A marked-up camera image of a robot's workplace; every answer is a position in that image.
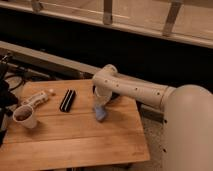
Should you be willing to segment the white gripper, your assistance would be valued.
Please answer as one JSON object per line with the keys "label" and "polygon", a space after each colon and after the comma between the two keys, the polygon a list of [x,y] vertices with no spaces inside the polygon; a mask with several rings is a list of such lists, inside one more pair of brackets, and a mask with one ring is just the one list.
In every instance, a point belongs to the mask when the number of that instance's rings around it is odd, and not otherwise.
{"label": "white gripper", "polygon": [[94,90],[94,103],[96,106],[105,106],[111,99],[112,92],[106,88],[96,86]]}

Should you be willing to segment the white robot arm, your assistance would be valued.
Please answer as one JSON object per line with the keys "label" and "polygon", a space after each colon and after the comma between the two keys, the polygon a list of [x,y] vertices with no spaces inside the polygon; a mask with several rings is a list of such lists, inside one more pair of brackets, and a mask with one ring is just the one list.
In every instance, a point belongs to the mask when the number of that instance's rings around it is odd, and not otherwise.
{"label": "white robot arm", "polygon": [[213,93],[209,90],[124,79],[111,64],[96,72],[92,82],[101,105],[117,93],[164,113],[163,171],[213,171]]}

